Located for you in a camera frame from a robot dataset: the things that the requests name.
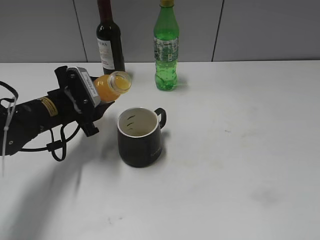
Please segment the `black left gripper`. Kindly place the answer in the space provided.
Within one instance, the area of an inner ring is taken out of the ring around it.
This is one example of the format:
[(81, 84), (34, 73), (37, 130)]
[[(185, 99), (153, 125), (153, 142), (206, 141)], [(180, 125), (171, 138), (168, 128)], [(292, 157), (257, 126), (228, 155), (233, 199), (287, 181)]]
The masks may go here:
[(106, 110), (114, 104), (115, 101), (107, 103), (101, 102), (90, 114), (77, 112), (76, 105), (73, 102), (73, 98), (67, 86), (67, 68), (69, 67), (65, 65), (54, 70), (59, 88), (49, 91), (48, 98), (54, 103), (58, 114), (48, 121), (47, 129), (77, 122), (85, 135), (91, 137), (99, 132), (98, 128), (95, 127), (94, 122), (101, 119)]

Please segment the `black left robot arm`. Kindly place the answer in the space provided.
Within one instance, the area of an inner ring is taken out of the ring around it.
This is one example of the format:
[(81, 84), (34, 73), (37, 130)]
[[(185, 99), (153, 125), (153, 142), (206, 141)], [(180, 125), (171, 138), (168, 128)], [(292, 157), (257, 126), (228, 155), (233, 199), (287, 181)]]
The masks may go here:
[(94, 122), (101, 119), (112, 102), (102, 102), (94, 86), (95, 77), (83, 67), (60, 66), (55, 69), (59, 88), (46, 96), (17, 104), (17, 91), (5, 82), (12, 94), (6, 98), (8, 106), (0, 107), (0, 155), (17, 152), (35, 152), (24, 146), (39, 134), (57, 126), (65, 128), (77, 122), (76, 131), (83, 130), (87, 137), (99, 132)]

